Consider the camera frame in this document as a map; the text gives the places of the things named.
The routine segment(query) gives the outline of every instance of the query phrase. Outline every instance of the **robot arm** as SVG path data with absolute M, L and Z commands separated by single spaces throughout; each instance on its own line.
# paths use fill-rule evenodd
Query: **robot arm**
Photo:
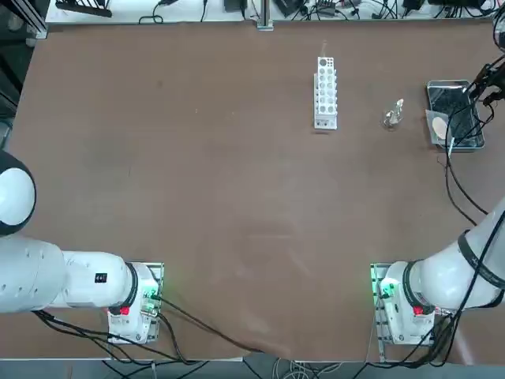
M 398 261 L 387 270 L 378 291 L 393 343 L 418 344 L 430 333 L 436 310 L 460 309 L 477 271 L 464 309 L 498 306 L 505 290 L 505 233 L 498 225 L 505 198 L 471 230 L 442 251 L 419 261 Z M 498 225 L 482 264 L 481 254 Z
M 152 295 L 160 295 L 163 265 L 124 262 L 110 253 L 61 251 L 14 234 L 30 220 L 35 204 L 32 174 L 0 151 L 0 313 L 107 308 L 111 334 L 138 343 L 155 340 L 160 304 Z

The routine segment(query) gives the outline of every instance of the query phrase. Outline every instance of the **brown table surface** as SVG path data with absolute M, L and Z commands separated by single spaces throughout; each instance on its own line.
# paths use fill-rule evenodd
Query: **brown table surface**
M 325 43 L 339 72 L 339 130 L 321 134 L 312 75 Z M 498 53 L 490 23 L 468 21 L 51 33 L 37 44 L 10 143 L 39 191 L 24 234 L 163 261 L 165 296 L 250 346 L 360 361 L 370 263 L 427 257 L 469 226 L 428 143 L 425 84 L 472 80 Z M 388 133 L 382 113 L 399 98 L 405 118 Z M 454 156 L 486 208 L 505 194 L 498 108 L 486 148 Z M 504 363 L 504 316 L 503 307 L 465 313 L 453 360 Z M 63 317 L 106 327 L 102 310 Z M 169 317 L 191 358 L 245 353 Z M 104 356 L 29 313 L 2 315 L 0 325 L 3 358 Z M 155 346 L 171 351 L 162 335 Z

